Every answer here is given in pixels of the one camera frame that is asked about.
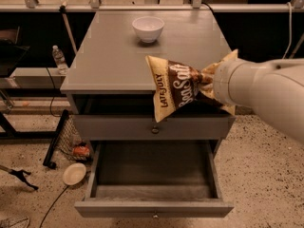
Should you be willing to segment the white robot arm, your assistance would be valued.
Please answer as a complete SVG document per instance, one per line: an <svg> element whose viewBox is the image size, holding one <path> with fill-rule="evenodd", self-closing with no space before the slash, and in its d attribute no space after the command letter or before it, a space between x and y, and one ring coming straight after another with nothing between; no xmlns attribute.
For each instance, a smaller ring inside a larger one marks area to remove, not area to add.
<svg viewBox="0 0 304 228"><path fill-rule="evenodd" d="M216 70L213 89L221 103L250 107L263 122L304 143L303 59L229 60Z"/></svg>

